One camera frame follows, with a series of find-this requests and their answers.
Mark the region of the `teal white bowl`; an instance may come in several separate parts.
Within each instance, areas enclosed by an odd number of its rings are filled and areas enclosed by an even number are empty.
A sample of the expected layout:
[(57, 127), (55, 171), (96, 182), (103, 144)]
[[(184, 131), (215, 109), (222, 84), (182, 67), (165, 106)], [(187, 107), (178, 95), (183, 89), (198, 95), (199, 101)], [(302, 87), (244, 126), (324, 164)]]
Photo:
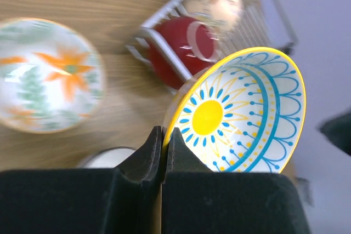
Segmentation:
[(112, 147), (89, 155), (82, 160), (78, 168), (114, 168), (135, 153), (130, 147)]

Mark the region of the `red bowl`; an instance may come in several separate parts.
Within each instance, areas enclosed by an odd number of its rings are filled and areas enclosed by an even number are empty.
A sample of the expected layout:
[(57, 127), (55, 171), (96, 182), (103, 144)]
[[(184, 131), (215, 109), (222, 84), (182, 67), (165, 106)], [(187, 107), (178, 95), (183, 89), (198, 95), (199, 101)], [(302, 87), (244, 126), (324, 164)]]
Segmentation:
[[(155, 30), (165, 39), (192, 75), (218, 61), (217, 38), (205, 23), (188, 16), (172, 18), (157, 25)], [(169, 87), (178, 90), (184, 81), (150, 44), (149, 60), (155, 73)]]

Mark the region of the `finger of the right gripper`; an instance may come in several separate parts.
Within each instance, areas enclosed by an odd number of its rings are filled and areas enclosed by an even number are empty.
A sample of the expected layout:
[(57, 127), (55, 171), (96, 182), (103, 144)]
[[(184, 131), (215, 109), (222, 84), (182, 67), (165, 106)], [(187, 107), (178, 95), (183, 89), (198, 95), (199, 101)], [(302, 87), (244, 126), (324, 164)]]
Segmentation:
[(350, 110), (320, 125), (319, 131), (335, 147), (350, 156)]

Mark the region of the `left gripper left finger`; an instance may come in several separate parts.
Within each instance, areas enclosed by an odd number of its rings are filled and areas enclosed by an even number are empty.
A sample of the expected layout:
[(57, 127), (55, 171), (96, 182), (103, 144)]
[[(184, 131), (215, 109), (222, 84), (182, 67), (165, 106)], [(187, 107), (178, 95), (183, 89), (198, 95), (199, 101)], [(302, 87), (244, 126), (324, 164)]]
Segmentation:
[(1, 172), (1, 233), (152, 233), (161, 127), (114, 168)]

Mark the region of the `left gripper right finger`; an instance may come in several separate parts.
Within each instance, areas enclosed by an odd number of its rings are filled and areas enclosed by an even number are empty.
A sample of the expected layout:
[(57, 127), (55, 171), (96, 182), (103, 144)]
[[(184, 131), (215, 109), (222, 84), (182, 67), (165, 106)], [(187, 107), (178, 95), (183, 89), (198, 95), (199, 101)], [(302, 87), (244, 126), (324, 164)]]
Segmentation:
[(275, 173), (216, 173), (186, 146), (168, 144), (162, 233), (309, 233), (292, 181)]

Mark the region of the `white floral bowl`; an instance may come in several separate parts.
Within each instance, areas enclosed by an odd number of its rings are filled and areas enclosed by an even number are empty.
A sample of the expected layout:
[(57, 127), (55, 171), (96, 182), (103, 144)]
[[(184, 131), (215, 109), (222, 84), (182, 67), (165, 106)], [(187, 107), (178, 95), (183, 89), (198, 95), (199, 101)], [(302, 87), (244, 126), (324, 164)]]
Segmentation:
[(45, 19), (1, 21), (1, 124), (57, 133), (87, 120), (106, 92), (96, 48), (75, 30)]

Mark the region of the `cream striped bowl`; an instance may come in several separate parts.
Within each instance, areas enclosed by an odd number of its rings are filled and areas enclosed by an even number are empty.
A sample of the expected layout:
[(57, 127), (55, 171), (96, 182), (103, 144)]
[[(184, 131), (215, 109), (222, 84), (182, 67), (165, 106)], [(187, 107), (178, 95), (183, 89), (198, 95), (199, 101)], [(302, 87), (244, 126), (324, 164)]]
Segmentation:
[(243, 49), (181, 86), (165, 115), (163, 144), (179, 129), (214, 172), (280, 173), (299, 141), (306, 105), (302, 74), (288, 55)]

